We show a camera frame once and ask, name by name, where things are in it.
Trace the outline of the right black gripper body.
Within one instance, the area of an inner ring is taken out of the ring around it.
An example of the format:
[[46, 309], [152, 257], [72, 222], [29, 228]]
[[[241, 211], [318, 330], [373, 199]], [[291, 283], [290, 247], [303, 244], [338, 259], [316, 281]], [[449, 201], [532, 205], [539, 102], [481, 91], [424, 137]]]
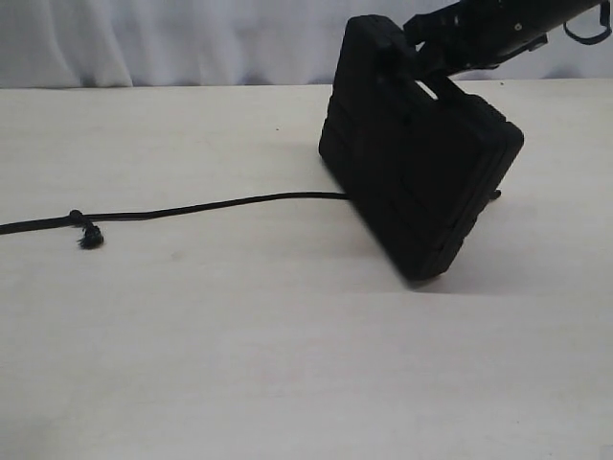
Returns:
[[526, 1], [458, 1], [403, 25], [422, 76], [490, 70], [548, 43]]

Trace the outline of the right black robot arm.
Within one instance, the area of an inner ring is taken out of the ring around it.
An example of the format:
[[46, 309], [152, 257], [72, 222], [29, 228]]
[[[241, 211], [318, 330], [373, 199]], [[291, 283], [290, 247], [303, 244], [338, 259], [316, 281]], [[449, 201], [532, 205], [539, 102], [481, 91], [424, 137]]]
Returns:
[[[599, 34], [585, 37], [569, 30], [570, 20], [596, 7]], [[408, 20], [400, 55], [417, 80], [491, 70], [544, 46], [557, 27], [579, 44], [599, 44], [612, 35], [611, 14], [609, 1], [458, 1]]]

